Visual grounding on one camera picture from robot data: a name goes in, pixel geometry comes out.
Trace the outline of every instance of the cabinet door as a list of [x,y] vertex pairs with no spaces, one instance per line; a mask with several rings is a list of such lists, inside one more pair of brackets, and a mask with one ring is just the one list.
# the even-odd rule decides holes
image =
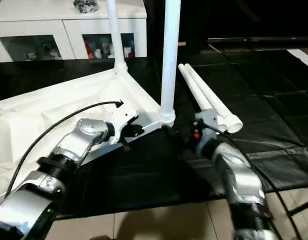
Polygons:
[[[76,59],[114,57],[108,19],[63,22]],[[146,18],[121,18],[118,22],[125,57],[146,57]]]
[[0,22],[0,62],[75,59],[61,20]]

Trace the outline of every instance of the black cable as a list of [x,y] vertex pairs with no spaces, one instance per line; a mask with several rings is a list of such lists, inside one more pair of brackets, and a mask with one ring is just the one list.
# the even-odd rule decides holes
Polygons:
[[229,135],[226,135],[224,132],[218,130],[217,128],[213,127],[213,126],[210,126],[210,125],[207,125],[205,124],[204,125],[206,128],[208,129],[211,129],[217,133],[219,133],[221,136],[225,137],[227,140],[229,140],[240,152],[241,154],[244,156],[244,158],[246,158],[247,162],[249,163],[250,167],[252,168],[252,170],[254,170],[257,174],[259,174],[263,179],[265,179],[268,184],[272,187],[273,189],[273,192],[277,195],[278,197],[278,200],[280,201],[280,203],[282,204],[285,212],[286,212],[286,215],[295,231],[295,235],[296,237],[299,239],[299,240],[302,240],[302,237],[301,237],[301,234],[292,218],[292,216],[290,215],[290,211],[288,210],[288,207],[286,206],[281,194],[280,194],[280,191],[278,190],[278,188],[274,185],[274,183],[272,182],[272,180],[263,172],[261,171],[258,167],[256,167],[252,161],[249,159],[249,157],[247,156],[247,154],[241,149],[241,147],[229,136]]
[[[229,59],[225,56],[225,54],[224,54],[223,52],[221,52],[220,50],[218,50],[217,48],[215,48],[215,47],[212,46],[211,44],[209,44],[209,46],[210,46],[213,50],[215,50],[216,52],[218,52],[219,54],[221,54],[221,56],[225,59],[225,61],[226,61],[227,63],[229,63],[230,66],[232,66],[231,63],[230,63],[230,61],[229,61]],[[297,226],[296,226],[296,224],[295,224],[295,222],[294,222],[294,220],[293,220],[293,218],[292,218],[292,216],[291,216],[291,214],[290,214],[290,211],[289,211],[288,207],[286,206],[286,204],[285,204],[285,202],[284,202],[284,200],[283,200],[283,198],[282,198],[282,196],[281,196],[279,190],[278,190],[277,187],[274,185],[274,183],[269,179],[269,177],[268,177],[264,172],[262,172],[259,168],[257,168],[255,165],[253,165],[253,164],[251,163],[251,161],[250,161],[250,159],[248,158],[248,156],[246,155],[246,153],[245,153],[244,151],[242,151],[242,149],[236,144],[236,142],[234,142],[234,140],[233,140],[231,137],[227,136],[226,134],[224,134],[223,132],[219,131],[218,129],[216,129],[216,128],[212,127],[212,126],[208,126],[207,128],[209,128],[209,129],[212,129],[212,128],[213,128],[212,130],[218,132],[220,135],[222,135],[222,136],[224,136],[225,138],[227,138],[227,139],[228,139],[228,140],[229,140],[229,141],[230,141],[230,142],[231,142],[242,154],[243,154],[243,156],[246,158],[246,160],[247,160],[248,163],[250,164],[251,168],[252,168],[255,172],[257,172],[259,175],[261,175],[261,176],[268,182],[268,184],[272,187],[273,192],[277,195],[278,200],[279,200],[280,203],[282,204],[282,206],[283,206],[283,208],[284,208],[284,211],[285,211],[285,213],[286,213],[286,215],[287,215],[287,218],[288,218],[288,220],[290,221],[290,223],[291,223],[291,225],[292,225],[292,227],[293,227],[293,229],[294,229],[294,232],[295,232],[296,237],[297,237],[299,240],[302,240],[301,234],[300,234],[300,232],[299,232],[299,230],[298,230],[298,228],[297,228]]]
[[19,174],[19,171],[26,159],[26,157],[29,155],[30,151],[34,148],[34,146],[46,135],[48,134],[51,130],[53,130],[55,127],[57,127],[58,125],[60,125],[61,123],[63,123],[64,121],[66,121],[67,119],[70,119],[71,117],[87,110],[87,109],[91,109],[91,108],[94,108],[94,107],[97,107],[97,106],[101,106],[101,105],[106,105],[106,104],[115,104],[116,107],[118,108],[119,106],[121,106],[123,103],[121,101],[104,101],[104,102],[99,102],[99,103],[96,103],[96,104],[92,104],[90,106],[86,106],[86,107],[83,107],[81,108],[80,110],[77,110],[73,113],[71,113],[70,115],[67,115],[66,117],[62,118],[61,120],[59,120],[58,122],[54,123],[52,126],[50,126],[48,129],[46,129],[29,147],[28,149],[26,150],[26,152],[24,153],[24,155],[22,156],[22,158],[20,159],[19,163],[17,164],[17,167],[14,171],[14,174],[8,184],[8,187],[7,187],[7,190],[6,190],[6,193],[5,193],[5,196],[4,198],[6,198],[12,191],[12,188],[13,188],[13,185],[15,183],[15,180]]

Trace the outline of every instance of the beige floor tile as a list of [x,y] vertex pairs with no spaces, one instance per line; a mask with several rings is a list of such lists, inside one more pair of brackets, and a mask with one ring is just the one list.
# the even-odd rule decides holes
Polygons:
[[[289,193],[298,206],[308,202],[308,188],[290,190]],[[304,216],[308,224],[308,209],[303,210],[301,214]]]
[[[296,207],[296,203],[288,191],[282,191],[280,194],[289,210]],[[294,230],[276,194],[269,193],[266,195],[266,199],[269,209],[274,216],[274,224],[282,238],[284,240],[294,240],[296,238]],[[308,240],[308,224],[303,215],[295,215],[293,220],[295,221],[295,224],[303,240]]]
[[116,213],[117,240],[217,240],[206,204]]
[[107,235],[113,237],[114,214],[55,221],[46,240],[89,240]]
[[217,240],[232,240],[234,229],[227,201],[225,199],[209,201],[207,205]]

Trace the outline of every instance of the white pipe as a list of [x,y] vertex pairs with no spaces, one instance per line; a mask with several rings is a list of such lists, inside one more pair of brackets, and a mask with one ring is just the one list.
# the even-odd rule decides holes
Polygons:
[[227,131],[231,134],[242,129],[243,123],[238,116],[231,113],[219,97],[212,91],[212,89],[203,81],[198,73],[187,63],[185,68],[188,70],[190,76],[194,79],[200,90],[203,92],[210,104],[215,108],[217,114],[220,115],[227,126]]
[[164,52],[160,117],[165,124],[172,126],[175,120],[174,92],[177,68],[181,0],[165,1]]
[[115,57],[115,71],[126,71],[128,67],[124,61],[123,45],[115,0],[107,0],[107,11]]
[[[206,99],[202,91],[200,90],[199,86],[196,84],[194,79],[190,76],[187,69],[184,67],[183,64],[178,65],[178,69],[180,73],[182,74],[183,78],[185,79],[188,88],[190,89],[191,93],[193,94],[197,104],[199,105],[200,109],[207,110],[212,109],[212,105],[210,102]],[[227,129],[227,126],[224,123],[224,119],[221,116],[217,116],[217,123],[218,123],[218,129],[222,132],[225,132]]]

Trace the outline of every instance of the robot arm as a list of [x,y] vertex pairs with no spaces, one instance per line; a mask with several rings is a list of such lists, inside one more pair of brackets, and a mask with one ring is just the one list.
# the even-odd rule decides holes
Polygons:
[[196,153],[211,160],[225,188],[235,240],[275,240],[262,182],[247,159],[225,142],[216,140],[217,114],[208,109],[196,114]]
[[30,172],[0,205],[0,239],[44,239],[68,184],[91,148],[103,142],[117,143],[123,128],[136,117],[136,111],[124,103],[113,112],[111,122],[80,119],[47,157],[37,161],[39,168]]

